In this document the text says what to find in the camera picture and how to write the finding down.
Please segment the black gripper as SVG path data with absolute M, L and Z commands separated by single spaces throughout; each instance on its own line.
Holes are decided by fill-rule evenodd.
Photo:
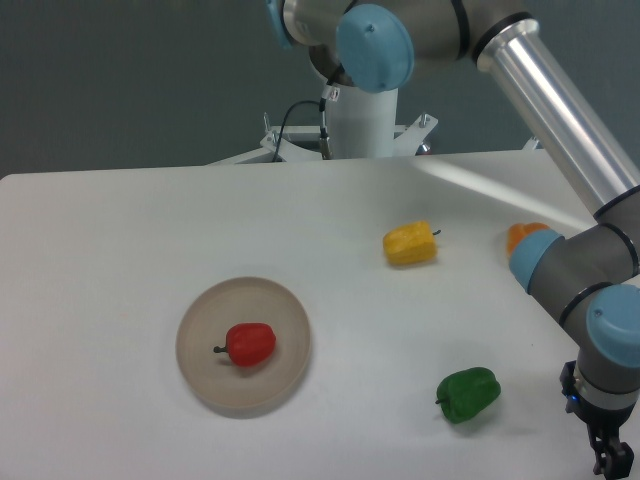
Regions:
M 595 454 L 593 473 L 605 479 L 624 479 L 631 473 L 631 447 L 619 439 L 639 399 L 639 390 L 611 393 L 590 383 L 576 361 L 567 362 L 559 377 L 566 398 L 565 411 L 587 425 Z

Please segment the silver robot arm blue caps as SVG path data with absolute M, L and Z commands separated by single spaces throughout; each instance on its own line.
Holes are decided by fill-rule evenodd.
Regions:
M 519 1 L 270 1 L 282 46 L 309 48 L 330 83 L 368 93 L 403 86 L 418 68 L 462 58 L 490 74 L 594 218 L 572 237 L 519 240 L 509 267 L 576 342 L 560 381 L 587 426 L 594 471 L 627 477 L 619 438 L 639 398 L 639 171 L 566 76 Z

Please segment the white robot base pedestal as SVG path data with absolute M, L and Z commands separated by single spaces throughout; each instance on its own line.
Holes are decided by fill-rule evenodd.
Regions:
M 263 116 L 264 134 L 253 150 L 216 161 L 215 165 L 303 163 L 319 160 L 392 158 L 492 150 L 535 150 L 534 134 L 518 132 L 513 140 L 491 140 L 492 131 L 474 116 L 460 123 L 428 112 L 410 123 L 396 122 L 398 92 L 365 93 L 340 83 L 323 87 L 317 100 L 292 104 L 276 125 Z

